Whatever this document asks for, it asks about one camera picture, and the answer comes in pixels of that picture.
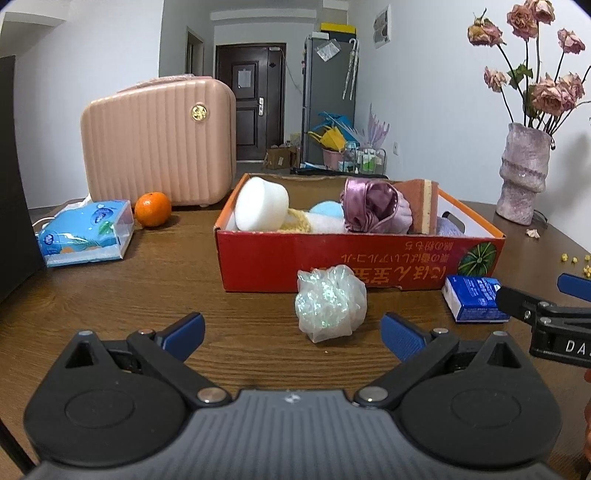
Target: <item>purple cloth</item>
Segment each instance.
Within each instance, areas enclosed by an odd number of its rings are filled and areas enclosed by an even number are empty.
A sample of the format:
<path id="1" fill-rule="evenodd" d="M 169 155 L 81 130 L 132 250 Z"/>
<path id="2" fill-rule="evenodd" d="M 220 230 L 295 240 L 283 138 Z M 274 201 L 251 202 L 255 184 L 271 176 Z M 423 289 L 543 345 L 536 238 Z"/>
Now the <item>purple cloth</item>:
<path id="1" fill-rule="evenodd" d="M 349 178 L 340 202 L 349 232 L 405 234 L 413 223 L 410 205 L 385 181 Z"/>
<path id="2" fill-rule="evenodd" d="M 464 236 L 462 231 L 449 219 L 437 217 L 438 236 Z"/>

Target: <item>vase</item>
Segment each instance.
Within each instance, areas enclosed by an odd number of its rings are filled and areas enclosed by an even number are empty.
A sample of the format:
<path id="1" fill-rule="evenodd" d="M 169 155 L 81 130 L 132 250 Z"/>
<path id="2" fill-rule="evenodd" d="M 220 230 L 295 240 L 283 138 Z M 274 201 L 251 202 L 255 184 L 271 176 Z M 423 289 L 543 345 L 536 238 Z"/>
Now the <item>vase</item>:
<path id="1" fill-rule="evenodd" d="M 542 130 L 510 124 L 500 170 L 504 180 L 496 212 L 520 225 L 531 224 L 534 199 L 546 190 L 552 137 Z"/>

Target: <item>blue tissue box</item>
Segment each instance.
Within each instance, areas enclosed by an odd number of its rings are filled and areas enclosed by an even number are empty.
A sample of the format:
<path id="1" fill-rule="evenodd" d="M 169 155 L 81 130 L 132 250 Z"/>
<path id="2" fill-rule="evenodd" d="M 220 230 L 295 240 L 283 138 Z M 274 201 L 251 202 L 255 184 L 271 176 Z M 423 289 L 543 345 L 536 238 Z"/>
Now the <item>blue tissue box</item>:
<path id="1" fill-rule="evenodd" d="M 500 288 L 495 278 L 450 275 L 442 292 L 456 323 L 505 323 L 510 317 L 495 301 Z"/>
<path id="2" fill-rule="evenodd" d="M 134 233 L 129 200 L 91 203 L 60 212 L 37 241 L 48 267 L 120 260 Z"/>

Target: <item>blue ball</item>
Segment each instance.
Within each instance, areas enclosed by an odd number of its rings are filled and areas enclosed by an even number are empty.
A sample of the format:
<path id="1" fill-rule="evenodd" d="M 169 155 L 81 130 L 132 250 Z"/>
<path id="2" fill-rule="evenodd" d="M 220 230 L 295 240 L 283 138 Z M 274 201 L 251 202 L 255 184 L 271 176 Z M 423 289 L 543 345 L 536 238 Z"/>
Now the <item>blue ball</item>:
<path id="1" fill-rule="evenodd" d="M 313 206 L 310 209 L 310 213 L 336 218 L 345 217 L 345 214 L 343 213 L 343 206 L 339 202 L 333 202 L 331 200 L 327 202 L 320 202 L 318 205 Z"/>

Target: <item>pink basket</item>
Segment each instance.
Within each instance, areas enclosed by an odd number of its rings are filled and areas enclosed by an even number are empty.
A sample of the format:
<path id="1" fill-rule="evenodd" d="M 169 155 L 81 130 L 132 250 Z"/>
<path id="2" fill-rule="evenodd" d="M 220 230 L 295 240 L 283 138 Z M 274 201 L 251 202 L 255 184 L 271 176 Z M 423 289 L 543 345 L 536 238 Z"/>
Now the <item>pink basket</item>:
<path id="1" fill-rule="evenodd" d="M 343 161 L 343 154 L 340 152 L 334 152 L 332 150 L 326 150 L 325 148 L 322 149 L 323 157 L 324 157 L 324 165 L 329 170 L 339 170 L 339 162 Z"/>

